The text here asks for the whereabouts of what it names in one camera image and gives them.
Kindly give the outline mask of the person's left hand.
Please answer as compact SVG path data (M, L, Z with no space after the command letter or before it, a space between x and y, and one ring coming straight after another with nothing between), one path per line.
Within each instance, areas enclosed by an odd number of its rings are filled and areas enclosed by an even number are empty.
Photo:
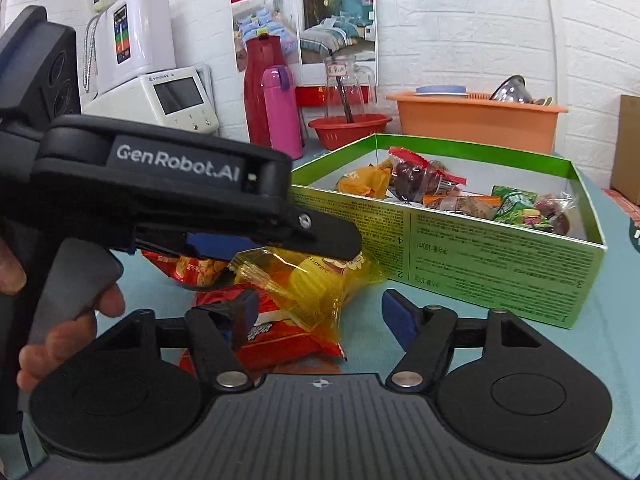
M75 353L96 338L96 312L108 318L118 318L125 312L125 299L120 288L113 284L77 318L68 318L52 327L40 344L26 344L14 360L18 371L13 382L24 393L31 393L38 384Z

